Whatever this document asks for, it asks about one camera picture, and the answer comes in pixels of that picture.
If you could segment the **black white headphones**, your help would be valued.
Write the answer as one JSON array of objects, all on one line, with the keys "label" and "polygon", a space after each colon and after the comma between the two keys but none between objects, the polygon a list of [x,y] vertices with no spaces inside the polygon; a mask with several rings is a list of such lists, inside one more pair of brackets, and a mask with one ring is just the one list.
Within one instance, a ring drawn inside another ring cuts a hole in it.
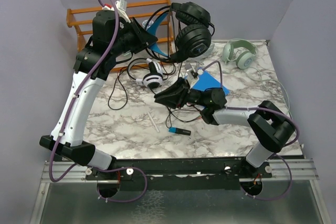
[{"label": "black white headphones", "polygon": [[[149,68],[149,73],[146,74],[142,79],[135,78],[130,75],[131,68],[136,66],[137,63],[146,63]],[[139,86],[145,86],[146,88],[156,89],[163,84],[163,70],[161,64],[157,61],[153,61],[150,58],[138,58],[132,60],[128,64],[127,73],[130,79],[135,81]]]}]

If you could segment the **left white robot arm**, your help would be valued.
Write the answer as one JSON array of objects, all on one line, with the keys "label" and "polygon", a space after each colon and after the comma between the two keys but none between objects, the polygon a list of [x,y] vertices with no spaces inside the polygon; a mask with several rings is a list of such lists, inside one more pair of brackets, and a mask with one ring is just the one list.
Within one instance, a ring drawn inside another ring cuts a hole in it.
[{"label": "left white robot arm", "polygon": [[124,53],[137,54],[157,42],[155,32],[144,29],[135,18],[116,18],[101,10],[92,20],[93,34],[76,55],[72,85],[57,125],[42,136],[40,146],[82,166],[98,168],[99,175],[115,175],[115,157],[83,140],[85,125],[95,98]]}]

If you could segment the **black blue headphones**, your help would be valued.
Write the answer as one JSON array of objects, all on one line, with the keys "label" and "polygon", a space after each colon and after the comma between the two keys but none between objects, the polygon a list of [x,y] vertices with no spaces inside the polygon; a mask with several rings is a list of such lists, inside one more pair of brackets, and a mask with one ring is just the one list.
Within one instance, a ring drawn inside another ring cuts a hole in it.
[{"label": "black blue headphones", "polygon": [[165,54],[157,46],[157,43],[149,49],[162,55],[166,60],[180,63],[188,58],[195,58],[202,55],[211,45],[213,32],[208,30],[209,27],[215,28],[211,23],[210,13],[193,2],[172,3],[158,9],[155,14],[164,11],[154,21],[158,27],[162,20],[171,12],[175,12],[176,19],[186,25],[178,35],[175,36],[174,45],[176,50],[173,54]]}]

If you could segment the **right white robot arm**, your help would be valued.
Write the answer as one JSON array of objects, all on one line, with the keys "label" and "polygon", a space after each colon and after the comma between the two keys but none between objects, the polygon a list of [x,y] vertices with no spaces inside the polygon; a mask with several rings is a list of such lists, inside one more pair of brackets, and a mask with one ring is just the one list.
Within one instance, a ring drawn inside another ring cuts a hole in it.
[{"label": "right white robot arm", "polygon": [[282,113],[271,101],[265,100],[253,108],[229,107],[222,88],[196,90],[183,78],[178,78],[170,87],[155,94],[154,101],[170,109],[180,109],[188,103],[200,105],[203,107],[200,115],[206,124],[250,127],[258,143],[241,164],[241,171],[246,177],[258,174],[261,165],[269,157],[294,143],[290,139],[292,135],[300,135],[293,119]]}]

